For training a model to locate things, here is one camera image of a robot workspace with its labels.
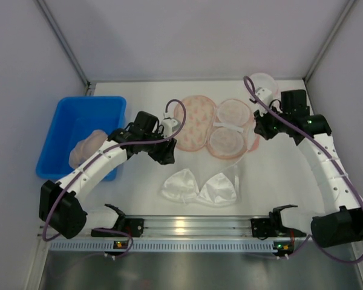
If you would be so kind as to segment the floral orange laundry bag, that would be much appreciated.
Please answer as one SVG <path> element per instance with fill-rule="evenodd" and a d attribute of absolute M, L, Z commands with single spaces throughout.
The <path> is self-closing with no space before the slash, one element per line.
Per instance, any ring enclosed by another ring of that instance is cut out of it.
<path fill-rule="evenodd" d="M 205 147 L 212 156 L 230 160 L 258 148 L 255 120 L 245 102 L 230 98 L 217 105 L 206 96 L 192 95 L 182 103 L 186 123 L 176 136 L 179 150 L 197 152 Z"/>

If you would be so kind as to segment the white satin bra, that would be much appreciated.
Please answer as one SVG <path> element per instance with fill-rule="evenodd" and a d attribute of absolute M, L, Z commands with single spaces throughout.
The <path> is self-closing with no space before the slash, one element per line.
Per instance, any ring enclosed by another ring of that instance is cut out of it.
<path fill-rule="evenodd" d="M 236 164 L 224 168 L 199 186 L 195 175 L 183 169 L 171 175 L 159 195 L 179 204 L 200 204 L 212 208 L 234 205 L 239 200 L 240 170 Z"/>

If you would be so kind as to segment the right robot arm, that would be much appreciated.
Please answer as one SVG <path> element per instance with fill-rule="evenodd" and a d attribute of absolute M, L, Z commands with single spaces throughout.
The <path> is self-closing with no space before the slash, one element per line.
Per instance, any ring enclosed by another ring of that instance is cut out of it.
<path fill-rule="evenodd" d="M 279 107 L 263 88 L 257 96 L 270 106 L 260 106 L 253 113 L 255 133 L 265 140 L 287 134 L 304 155 L 322 196 L 324 209 L 316 212 L 310 195 L 305 206 L 284 205 L 274 208 L 269 216 L 279 231 L 294 229 L 313 236 L 316 243 L 332 247 L 363 240 L 363 211 L 353 191 L 345 182 L 348 174 L 336 152 L 332 130 L 323 115 L 312 115 L 302 89 L 281 93 Z"/>

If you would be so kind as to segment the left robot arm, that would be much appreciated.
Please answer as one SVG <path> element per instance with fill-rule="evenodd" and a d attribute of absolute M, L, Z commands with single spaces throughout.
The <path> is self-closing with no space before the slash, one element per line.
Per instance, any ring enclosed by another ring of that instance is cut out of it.
<path fill-rule="evenodd" d="M 39 217 L 67 239 L 85 230 L 112 229 L 123 219 L 117 207 L 105 204 L 93 210 L 83 209 L 87 195 L 109 172 L 140 152 L 161 165 L 175 162 L 175 136 L 185 121 L 168 113 L 163 121 L 140 111 L 125 129 L 114 130 L 86 161 L 57 182 L 46 181 L 41 187 Z"/>

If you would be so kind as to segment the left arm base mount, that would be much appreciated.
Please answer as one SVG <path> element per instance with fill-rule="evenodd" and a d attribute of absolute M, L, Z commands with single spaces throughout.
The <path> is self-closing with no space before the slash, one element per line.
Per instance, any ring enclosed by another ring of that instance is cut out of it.
<path fill-rule="evenodd" d="M 120 217 L 115 226 L 112 227 L 113 233 L 105 233 L 102 231 L 91 231 L 92 237 L 123 237 L 122 234 L 117 234 L 115 231 L 120 231 L 131 237 L 140 237 L 143 234 L 145 220 L 142 218 Z"/>

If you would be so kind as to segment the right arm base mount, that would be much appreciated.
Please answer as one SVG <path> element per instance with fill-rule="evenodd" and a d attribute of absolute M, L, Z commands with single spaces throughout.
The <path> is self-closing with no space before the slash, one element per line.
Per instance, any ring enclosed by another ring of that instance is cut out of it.
<path fill-rule="evenodd" d="M 271 237 L 306 237 L 307 235 L 292 228 L 279 228 L 268 217 L 255 217 L 250 219 L 252 237 L 261 240 Z"/>

